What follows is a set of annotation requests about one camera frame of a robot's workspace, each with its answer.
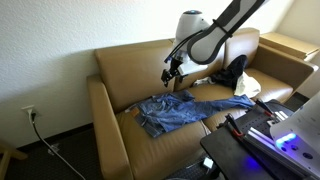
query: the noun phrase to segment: couch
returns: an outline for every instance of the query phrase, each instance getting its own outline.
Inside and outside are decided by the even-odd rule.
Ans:
[[[225,99],[233,90],[219,84],[191,87],[197,80],[226,68],[240,54],[248,57],[245,72],[261,85],[255,98],[285,102],[314,72],[317,66],[259,44],[259,30],[236,31],[220,49],[205,71],[187,76],[182,83],[172,79],[168,87],[160,80],[168,64],[163,61],[172,50],[172,40],[143,42],[95,51],[100,73],[87,77],[93,124],[105,179],[164,179],[195,161],[203,153],[200,139],[216,130],[231,113],[242,116],[245,109],[230,109],[184,125],[152,138],[130,113],[132,104],[152,95],[187,89],[196,101]]]

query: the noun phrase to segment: power cord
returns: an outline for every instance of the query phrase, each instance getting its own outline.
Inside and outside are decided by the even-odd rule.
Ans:
[[[36,128],[36,123],[35,123],[35,118],[36,118],[36,113],[33,113],[32,110],[28,110],[28,115],[29,115],[29,122],[32,125],[35,133],[37,134],[38,138],[50,149],[50,151],[56,155],[57,157],[60,158],[60,160],[62,160],[62,162],[64,162],[72,171],[74,171],[79,177],[81,177],[83,180],[85,180],[86,178],[83,177],[82,174],[80,174],[73,166],[71,166],[71,164],[68,163],[68,161],[66,161],[60,154],[58,154],[55,150],[53,150],[51,148],[51,146],[49,145],[49,143],[47,143],[44,139],[41,138],[41,136],[39,135],[37,128]]]

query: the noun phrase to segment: blue jeans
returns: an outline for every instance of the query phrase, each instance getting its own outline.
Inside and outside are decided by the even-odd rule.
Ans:
[[[195,121],[206,119],[219,111],[230,108],[251,108],[246,95],[216,101],[195,102],[187,91],[166,93],[141,101],[136,121],[152,136],[170,132]]]

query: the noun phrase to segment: floor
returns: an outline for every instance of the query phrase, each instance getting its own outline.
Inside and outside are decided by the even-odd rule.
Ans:
[[[295,94],[285,105],[295,111],[299,109],[306,100],[307,98],[300,94]],[[92,128],[59,140],[51,141],[50,143],[58,143],[58,152],[60,155],[72,164],[75,169],[81,172],[87,180],[102,179]],[[27,160],[17,161],[13,159],[10,162],[5,178],[6,180],[80,179],[62,163],[60,159],[48,154],[47,148],[43,145],[33,147],[27,153],[29,155]],[[207,169],[201,166],[201,163],[195,162],[173,173],[166,179],[200,179],[206,172]]]

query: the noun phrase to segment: wall outlet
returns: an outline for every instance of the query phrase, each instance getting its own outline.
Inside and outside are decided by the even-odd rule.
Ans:
[[[26,115],[29,116],[29,113],[28,113],[28,110],[32,109],[32,112],[33,113],[36,113],[37,116],[40,116],[39,112],[37,111],[37,109],[34,107],[34,105],[29,105],[29,106],[25,106],[25,107],[22,107],[21,110],[26,113]]]

